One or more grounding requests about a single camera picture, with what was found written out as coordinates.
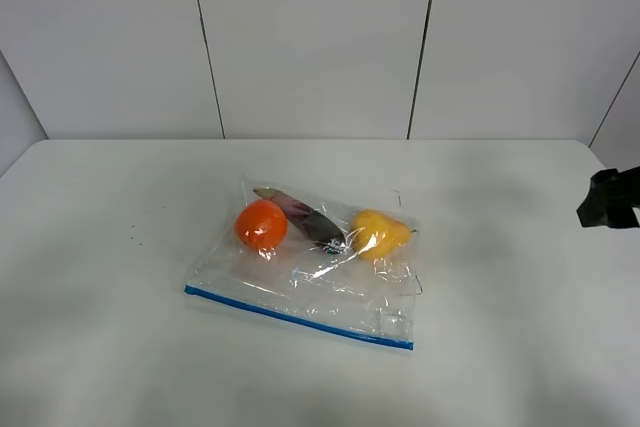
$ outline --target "yellow bell pepper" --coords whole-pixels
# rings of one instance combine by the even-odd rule
[[[411,239],[406,224],[375,210],[363,210],[353,219],[354,248],[366,260],[381,259]]]

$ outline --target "orange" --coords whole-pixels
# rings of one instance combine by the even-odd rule
[[[256,200],[238,216],[236,234],[254,250],[275,249],[287,234],[287,218],[270,200]]]

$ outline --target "eggplant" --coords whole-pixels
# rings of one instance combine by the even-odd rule
[[[287,220],[327,254],[346,252],[344,233],[319,211],[278,189],[255,188],[253,191],[258,197],[270,200],[280,207]]]

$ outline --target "table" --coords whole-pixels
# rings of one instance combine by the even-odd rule
[[[640,234],[575,214],[601,168],[573,141],[36,144],[0,178],[0,423],[637,425]],[[420,219],[413,352],[182,292],[242,174]]]

